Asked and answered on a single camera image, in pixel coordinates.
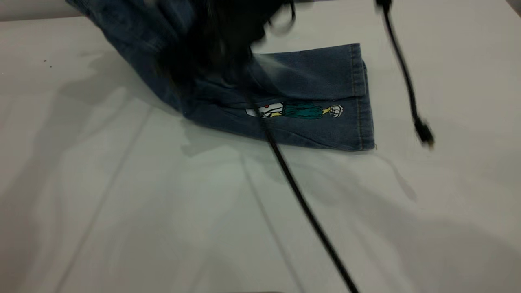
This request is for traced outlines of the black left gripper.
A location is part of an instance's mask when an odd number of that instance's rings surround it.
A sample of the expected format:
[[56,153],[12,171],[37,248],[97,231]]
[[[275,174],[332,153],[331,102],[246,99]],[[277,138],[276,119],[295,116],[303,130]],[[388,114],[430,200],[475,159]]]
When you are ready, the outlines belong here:
[[265,26],[293,0],[190,0],[193,19],[187,32],[171,41],[160,54],[160,71],[174,84],[190,84],[197,78],[241,72],[252,57],[251,46],[265,37]]

